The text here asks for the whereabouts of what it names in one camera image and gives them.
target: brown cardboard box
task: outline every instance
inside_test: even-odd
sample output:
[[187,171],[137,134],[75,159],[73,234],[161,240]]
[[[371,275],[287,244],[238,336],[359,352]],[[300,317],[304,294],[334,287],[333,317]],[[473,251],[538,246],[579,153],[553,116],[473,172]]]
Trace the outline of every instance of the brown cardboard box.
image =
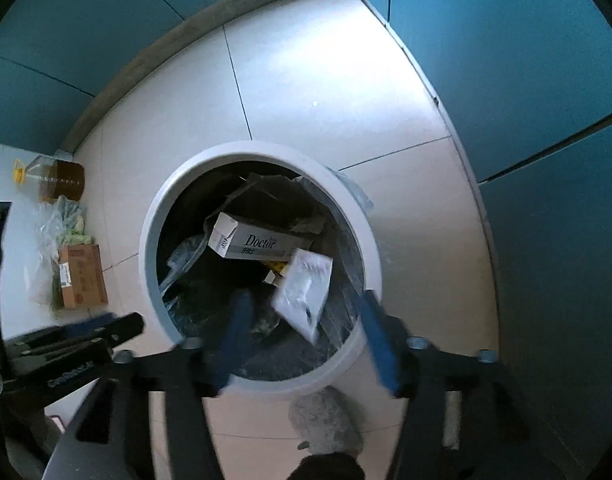
[[108,304],[98,245],[68,245],[61,248],[59,280],[66,308]]

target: cooking oil bottle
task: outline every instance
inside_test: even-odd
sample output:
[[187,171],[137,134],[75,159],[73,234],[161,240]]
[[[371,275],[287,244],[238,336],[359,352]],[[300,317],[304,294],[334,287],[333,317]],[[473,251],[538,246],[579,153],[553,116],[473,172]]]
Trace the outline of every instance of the cooking oil bottle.
[[15,160],[12,178],[24,192],[36,197],[37,202],[53,202],[60,195],[79,200],[86,183],[81,164],[46,155],[37,156],[27,166]]

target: white trash can rim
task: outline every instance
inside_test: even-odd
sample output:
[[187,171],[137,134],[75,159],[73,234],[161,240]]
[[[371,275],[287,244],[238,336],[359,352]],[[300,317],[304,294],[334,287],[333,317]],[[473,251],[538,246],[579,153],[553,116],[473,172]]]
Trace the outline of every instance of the white trash can rim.
[[[346,186],[325,166],[292,148],[260,140],[242,140],[204,150],[182,164],[164,182],[148,209],[138,252],[139,279],[145,298],[146,319],[159,320],[156,330],[170,345],[182,340],[166,312],[159,292],[156,255],[164,221],[179,195],[199,176],[214,168],[240,161],[269,162],[288,168],[316,184],[339,208],[350,225],[363,264],[364,286],[381,299],[381,265],[372,230],[361,207]],[[321,389],[339,378],[356,361],[365,346],[361,320],[350,336],[327,362],[314,370],[285,381],[251,381],[232,376],[228,391],[263,399],[285,399]]]

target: black garbage bag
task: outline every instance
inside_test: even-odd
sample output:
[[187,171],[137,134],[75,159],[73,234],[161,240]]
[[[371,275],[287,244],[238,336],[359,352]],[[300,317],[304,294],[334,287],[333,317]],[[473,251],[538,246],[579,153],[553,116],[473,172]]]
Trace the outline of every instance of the black garbage bag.
[[[201,337],[209,354],[219,347],[230,321],[231,293],[250,290],[255,300],[248,334],[252,354],[237,375],[280,381],[314,370],[341,348],[358,317],[353,299],[363,290],[363,266],[350,227],[332,201],[307,179],[272,174],[278,166],[269,166],[270,174],[263,175],[226,166],[191,185],[162,229],[157,271],[177,330],[184,337]],[[311,250],[333,259],[333,273],[314,345],[270,306],[275,288],[263,283],[268,269],[261,262],[225,259],[207,247],[221,211],[285,230],[304,219],[325,219]]]

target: white wall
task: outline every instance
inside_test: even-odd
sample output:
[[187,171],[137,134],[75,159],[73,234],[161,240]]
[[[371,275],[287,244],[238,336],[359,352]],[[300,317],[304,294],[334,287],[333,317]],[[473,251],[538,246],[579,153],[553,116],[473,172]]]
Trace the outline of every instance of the white wall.
[[[52,314],[46,306],[28,300],[25,268],[36,261],[38,244],[33,211],[36,203],[17,190],[12,180],[16,158],[27,164],[37,153],[0,145],[0,202],[12,202],[4,233],[4,262],[0,275],[0,317],[4,339],[44,326],[61,324],[88,317],[88,311]],[[65,423],[79,406],[89,388],[82,388],[52,404],[49,415],[60,415]]]

